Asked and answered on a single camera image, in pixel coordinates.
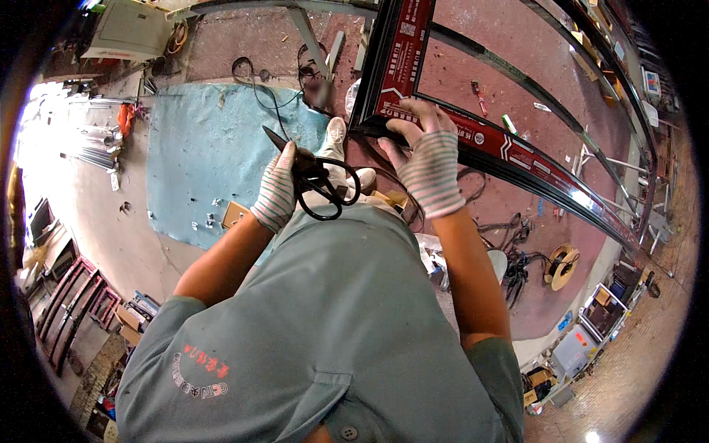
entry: qr code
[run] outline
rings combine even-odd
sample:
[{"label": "qr code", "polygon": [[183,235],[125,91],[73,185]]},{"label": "qr code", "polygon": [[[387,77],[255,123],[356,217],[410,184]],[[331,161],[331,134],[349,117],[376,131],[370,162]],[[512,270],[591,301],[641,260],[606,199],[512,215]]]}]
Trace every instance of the qr code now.
[{"label": "qr code", "polygon": [[416,27],[409,23],[402,23],[400,32],[413,37],[416,34]]}]

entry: black scissors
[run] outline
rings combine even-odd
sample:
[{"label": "black scissors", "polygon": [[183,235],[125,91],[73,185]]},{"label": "black scissors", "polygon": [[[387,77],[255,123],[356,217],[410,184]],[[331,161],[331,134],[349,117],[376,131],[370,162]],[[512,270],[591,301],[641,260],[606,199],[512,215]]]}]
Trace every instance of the black scissors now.
[{"label": "black scissors", "polygon": [[[279,151],[283,152],[286,147],[287,141],[283,140],[280,135],[276,134],[269,128],[262,126],[268,138],[271,139],[274,145]],[[342,167],[345,171],[349,172],[354,180],[354,196],[350,200],[345,200],[345,195],[347,194],[346,186],[338,186],[337,189],[330,183],[328,177],[330,172],[323,166],[324,163],[334,164],[336,166]],[[296,194],[298,202],[301,204],[303,210],[312,218],[316,220],[334,220],[342,214],[343,206],[350,206],[355,204],[360,195],[360,184],[359,177],[354,168],[345,162],[340,160],[329,159],[327,157],[316,157],[312,152],[301,149],[300,147],[296,151],[296,159],[293,162],[293,167],[291,168],[293,173],[293,187]],[[330,203],[335,205],[337,212],[334,215],[320,215],[314,213],[303,200],[303,193],[307,191],[315,191],[321,196],[325,197]]]}]

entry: green marker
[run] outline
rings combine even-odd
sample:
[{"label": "green marker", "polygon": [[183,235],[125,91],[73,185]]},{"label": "green marker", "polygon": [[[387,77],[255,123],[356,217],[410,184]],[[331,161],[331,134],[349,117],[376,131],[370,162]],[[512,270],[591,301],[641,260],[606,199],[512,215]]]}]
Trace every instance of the green marker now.
[{"label": "green marker", "polygon": [[503,114],[502,121],[503,123],[505,123],[505,127],[507,127],[508,131],[510,131],[514,135],[517,135],[517,129],[512,124],[512,119],[510,118],[510,116],[508,116],[507,114]]}]

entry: red painted floor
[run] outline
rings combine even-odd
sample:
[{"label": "red painted floor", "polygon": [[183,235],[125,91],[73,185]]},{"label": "red painted floor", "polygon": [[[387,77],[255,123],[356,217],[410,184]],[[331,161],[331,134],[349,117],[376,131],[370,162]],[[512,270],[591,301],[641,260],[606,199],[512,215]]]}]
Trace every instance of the red painted floor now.
[{"label": "red painted floor", "polygon": [[[335,76],[335,112],[345,117],[344,98],[357,78],[352,66],[357,56],[359,28],[364,19],[342,14],[314,16],[316,34],[329,49],[339,30],[345,31],[345,46]],[[606,106],[598,85],[591,83],[569,54],[569,45],[545,22],[518,0],[438,0],[435,21],[485,45],[550,91],[581,122],[609,157],[627,158],[629,134],[618,111]],[[286,42],[282,39],[288,35]],[[200,23],[190,54],[188,81],[227,77],[231,62],[241,55],[254,61],[255,69],[268,69],[281,75],[296,71],[296,51],[301,41],[284,9],[238,11],[207,15]],[[560,164],[579,154],[579,139],[551,113],[534,108],[534,98],[512,81],[475,59],[442,43],[430,40],[419,89],[429,95],[480,114],[470,81],[484,88],[487,118],[501,124],[507,113],[520,134],[529,131],[530,142]],[[349,141],[347,162],[364,166],[376,164],[361,146]],[[590,160],[584,167],[584,181],[600,195],[613,198],[615,187],[601,166]],[[461,183],[464,195],[478,188],[477,175]],[[380,190],[393,185],[379,179]],[[553,205],[504,181],[488,177],[482,197],[469,204],[471,215],[480,224],[507,222],[514,213],[528,215],[533,229],[529,240],[519,249],[551,252],[563,242],[572,242],[581,251],[579,265],[571,281],[553,292],[542,284],[539,262],[530,266],[530,281],[512,312],[512,333],[516,340],[546,335],[568,310],[569,304],[585,284],[588,271],[601,250],[605,235],[573,215],[560,222],[553,220]],[[427,224],[424,232],[435,234]],[[501,240],[488,233],[493,243]]]}]

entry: gray-green work shirt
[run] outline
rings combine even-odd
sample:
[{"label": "gray-green work shirt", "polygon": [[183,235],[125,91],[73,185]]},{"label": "gray-green work shirt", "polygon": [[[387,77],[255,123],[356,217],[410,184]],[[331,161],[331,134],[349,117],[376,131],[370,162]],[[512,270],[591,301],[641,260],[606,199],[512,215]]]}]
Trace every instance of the gray-green work shirt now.
[{"label": "gray-green work shirt", "polygon": [[521,441],[511,344],[461,348],[397,217],[303,211],[238,292],[165,302],[125,370],[118,430],[135,442]]}]

